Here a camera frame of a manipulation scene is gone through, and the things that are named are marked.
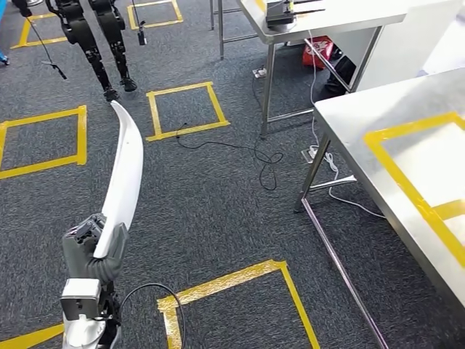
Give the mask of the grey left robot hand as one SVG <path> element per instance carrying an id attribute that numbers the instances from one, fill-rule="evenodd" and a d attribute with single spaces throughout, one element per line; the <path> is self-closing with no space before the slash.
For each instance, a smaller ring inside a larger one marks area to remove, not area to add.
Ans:
<path id="1" fill-rule="evenodd" d="M 94 278 L 102 284 L 116 280 L 123 266 L 129 233 L 124 223 L 117 225 L 105 257 L 94 257 L 102 240 L 106 217 L 91 214 L 65 233 L 62 239 L 63 255 L 71 278 Z"/>

